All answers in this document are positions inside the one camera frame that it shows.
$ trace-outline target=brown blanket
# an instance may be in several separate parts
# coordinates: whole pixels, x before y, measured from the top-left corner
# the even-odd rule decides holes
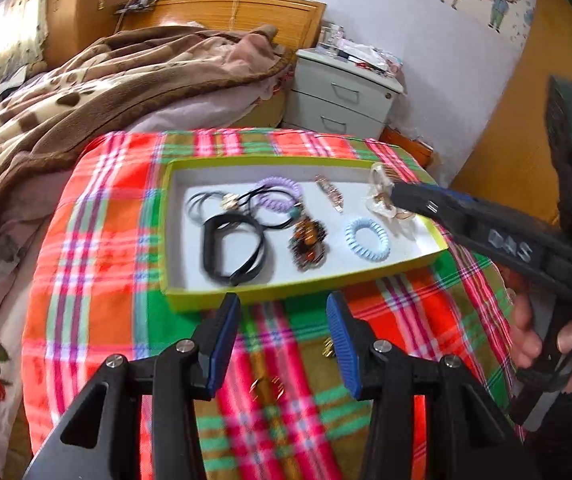
[[[0,213],[13,187],[71,168],[95,137],[171,102],[271,77],[290,61],[276,29],[151,27],[96,41],[0,103]]]

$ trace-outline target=drawer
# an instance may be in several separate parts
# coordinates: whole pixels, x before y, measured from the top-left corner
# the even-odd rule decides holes
[[[377,139],[384,128],[382,123],[348,108],[293,91],[288,93],[284,122],[314,132],[349,134],[362,139]]]
[[[298,59],[293,89],[350,108],[375,119],[386,120],[397,94],[363,77],[332,66]]]

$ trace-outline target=fleece blanket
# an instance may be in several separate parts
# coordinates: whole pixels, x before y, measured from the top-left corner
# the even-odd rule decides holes
[[[71,168],[87,143],[183,98],[269,78],[290,56],[276,29],[151,27],[92,44],[0,103],[0,215],[18,182]]]
[[[107,355],[156,355],[201,321],[203,313],[174,314],[160,290],[162,177],[175,158],[243,154],[381,161],[405,181],[433,182],[404,150],[373,139],[252,128],[96,139],[61,196],[29,300],[22,376],[34,451]],[[446,237],[449,250],[431,266],[353,285],[344,295],[378,337],[409,354],[459,355],[506,407],[506,289],[489,259]],[[327,294],[243,308],[223,387],[195,406],[210,480],[358,478],[370,404],[351,399],[336,361],[322,354]],[[255,398],[250,386],[260,377],[279,377],[284,394],[276,399],[268,389]],[[419,400],[416,410],[413,477],[420,479],[426,419]],[[141,477],[150,480],[150,399],[142,417]]]

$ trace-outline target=window curtain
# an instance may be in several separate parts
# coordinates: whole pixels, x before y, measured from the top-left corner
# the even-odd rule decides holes
[[[44,59],[46,0],[0,0],[0,83]]]

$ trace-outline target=bed frame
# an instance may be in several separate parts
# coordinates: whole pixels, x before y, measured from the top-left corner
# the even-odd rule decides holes
[[[157,0],[152,12],[128,14],[123,30],[199,22],[211,30],[275,25],[275,42],[292,50],[315,46],[326,4],[308,0]]]

